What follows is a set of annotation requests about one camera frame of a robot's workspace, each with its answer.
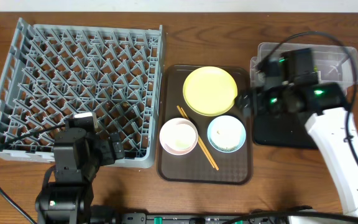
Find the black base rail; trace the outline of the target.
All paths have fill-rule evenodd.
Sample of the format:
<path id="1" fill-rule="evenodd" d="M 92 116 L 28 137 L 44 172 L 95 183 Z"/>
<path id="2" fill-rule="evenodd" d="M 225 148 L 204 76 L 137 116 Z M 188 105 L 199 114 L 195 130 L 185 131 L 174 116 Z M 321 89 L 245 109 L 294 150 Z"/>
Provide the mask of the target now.
<path id="1" fill-rule="evenodd" d="M 91 223 L 187 224 L 187 223 L 358 223 L 358 217 L 332 213 L 259 212 L 248 215 L 151 215 L 125 213 L 110 218 L 92 218 Z"/>

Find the pink bowl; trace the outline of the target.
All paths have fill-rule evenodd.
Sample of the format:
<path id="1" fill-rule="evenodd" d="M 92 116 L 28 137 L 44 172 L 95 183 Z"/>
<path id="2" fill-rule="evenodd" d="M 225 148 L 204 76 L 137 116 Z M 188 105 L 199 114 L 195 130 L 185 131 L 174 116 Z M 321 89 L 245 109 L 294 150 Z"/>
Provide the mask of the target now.
<path id="1" fill-rule="evenodd" d="M 159 140 L 167 153 L 182 156 L 191 152 L 197 145 L 198 131 L 191 121 L 173 118 L 162 126 Z"/>

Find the blue bowl with rice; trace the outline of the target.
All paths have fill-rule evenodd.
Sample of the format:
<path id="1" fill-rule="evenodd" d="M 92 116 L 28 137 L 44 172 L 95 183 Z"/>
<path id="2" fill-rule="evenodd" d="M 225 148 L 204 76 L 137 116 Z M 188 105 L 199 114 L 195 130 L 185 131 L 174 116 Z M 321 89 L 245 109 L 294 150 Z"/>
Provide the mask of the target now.
<path id="1" fill-rule="evenodd" d="M 246 129 L 241 121 L 229 115 L 214 118 L 207 129 L 210 145 L 223 153 L 238 151 L 244 145 L 246 136 Z"/>

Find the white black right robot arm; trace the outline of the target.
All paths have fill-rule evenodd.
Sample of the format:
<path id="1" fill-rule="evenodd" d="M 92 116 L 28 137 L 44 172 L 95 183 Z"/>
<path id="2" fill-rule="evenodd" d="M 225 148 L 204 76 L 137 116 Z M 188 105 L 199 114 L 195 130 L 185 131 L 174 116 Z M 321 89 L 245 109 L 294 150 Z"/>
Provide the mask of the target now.
<path id="1" fill-rule="evenodd" d="M 342 210 L 358 217 L 358 133 L 346 90 L 358 84 L 348 47 L 320 52 L 306 45 L 273 50 L 254 65 L 257 84 L 237 106 L 253 114 L 256 144 L 317 149 L 337 188 Z"/>

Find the grey plastic dish rack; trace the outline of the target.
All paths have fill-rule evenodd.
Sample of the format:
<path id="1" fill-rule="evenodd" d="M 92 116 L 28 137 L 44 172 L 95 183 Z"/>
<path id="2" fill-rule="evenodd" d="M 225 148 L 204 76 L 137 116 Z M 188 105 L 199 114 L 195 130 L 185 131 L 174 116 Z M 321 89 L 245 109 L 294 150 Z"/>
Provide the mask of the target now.
<path id="1" fill-rule="evenodd" d="M 0 77 L 0 152 L 7 161 L 53 162 L 55 127 L 93 112 L 97 135 L 118 133 L 118 167 L 155 160 L 163 29 L 28 24 L 19 19 Z"/>

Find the clear plastic bin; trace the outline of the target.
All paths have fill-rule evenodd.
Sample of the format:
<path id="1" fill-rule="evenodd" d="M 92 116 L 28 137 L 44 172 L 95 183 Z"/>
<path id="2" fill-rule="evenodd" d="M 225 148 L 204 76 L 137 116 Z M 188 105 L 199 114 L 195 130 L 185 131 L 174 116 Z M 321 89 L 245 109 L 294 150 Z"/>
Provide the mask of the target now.
<path id="1" fill-rule="evenodd" d="M 274 47 L 275 42 L 262 42 L 258 46 L 257 56 L 250 61 L 250 85 L 251 87 L 262 87 L 265 84 L 265 75 L 260 73 L 257 64 L 267 56 Z M 282 53 L 310 48 L 313 54 L 314 67 L 318 73 L 319 83 L 336 82 L 344 93 L 353 84 L 358 84 L 357 78 L 353 79 L 353 72 L 349 55 L 354 59 L 354 64 L 358 72 L 358 51 L 354 47 L 347 47 L 349 55 L 337 45 L 316 45 L 316 44 L 282 44 L 272 55 L 271 59 L 279 59 Z"/>

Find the black plastic tray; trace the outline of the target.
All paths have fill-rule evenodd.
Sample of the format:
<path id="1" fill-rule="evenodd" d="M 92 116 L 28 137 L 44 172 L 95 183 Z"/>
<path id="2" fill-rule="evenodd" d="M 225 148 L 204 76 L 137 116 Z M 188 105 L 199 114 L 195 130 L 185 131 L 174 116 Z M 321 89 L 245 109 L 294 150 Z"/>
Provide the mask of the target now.
<path id="1" fill-rule="evenodd" d="M 259 93 L 254 108 L 253 140 L 266 146 L 316 149 L 305 123 L 310 111 L 291 113 L 279 96 Z"/>

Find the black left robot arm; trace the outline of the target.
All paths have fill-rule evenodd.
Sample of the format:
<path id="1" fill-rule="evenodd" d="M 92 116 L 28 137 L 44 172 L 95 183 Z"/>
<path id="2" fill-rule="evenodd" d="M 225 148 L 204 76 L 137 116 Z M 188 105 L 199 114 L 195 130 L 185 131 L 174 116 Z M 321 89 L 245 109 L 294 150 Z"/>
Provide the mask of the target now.
<path id="1" fill-rule="evenodd" d="M 55 165 L 35 201 L 38 223 L 119 223 L 109 206 L 93 205 L 92 183 L 99 168 L 125 156 L 119 133 L 101 139 L 93 131 L 68 128 L 55 136 Z"/>

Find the yellow round plate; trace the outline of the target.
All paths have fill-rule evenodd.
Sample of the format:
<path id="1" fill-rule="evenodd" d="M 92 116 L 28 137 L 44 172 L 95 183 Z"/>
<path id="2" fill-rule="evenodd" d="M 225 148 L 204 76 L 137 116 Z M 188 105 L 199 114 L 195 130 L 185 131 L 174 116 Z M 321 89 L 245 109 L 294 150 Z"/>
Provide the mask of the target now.
<path id="1" fill-rule="evenodd" d="M 183 84 L 183 97 L 194 112 L 218 116 L 229 111 L 237 97 L 232 75 L 219 67 L 200 67 L 192 71 Z"/>

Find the brown serving tray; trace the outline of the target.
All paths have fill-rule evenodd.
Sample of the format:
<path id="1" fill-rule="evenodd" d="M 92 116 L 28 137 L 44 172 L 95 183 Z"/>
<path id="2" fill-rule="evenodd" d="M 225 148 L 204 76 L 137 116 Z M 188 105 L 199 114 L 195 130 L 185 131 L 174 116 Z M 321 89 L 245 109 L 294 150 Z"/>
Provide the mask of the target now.
<path id="1" fill-rule="evenodd" d="M 253 173 L 251 119 L 245 117 L 233 106 L 227 115 L 242 122 L 246 129 L 245 143 L 235 152 L 225 153 L 216 150 L 207 137 L 207 130 L 213 118 L 202 116 L 190 109 L 183 98 L 183 84 L 186 77 L 198 67 L 196 65 L 172 65 L 165 72 L 162 93 L 162 124 L 173 118 L 180 118 L 177 106 L 181 106 L 196 126 L 199 135 L 206 144 L 208 151 L 217 163 L 216 170 L 209 163 L 199 145 L 188 154 L 174 156 L 161 149 L 158 153 L 157 170 L 160 176 L 168 181 L 196 182 L 206 184 L 242 185 L 250 181 Z"/>

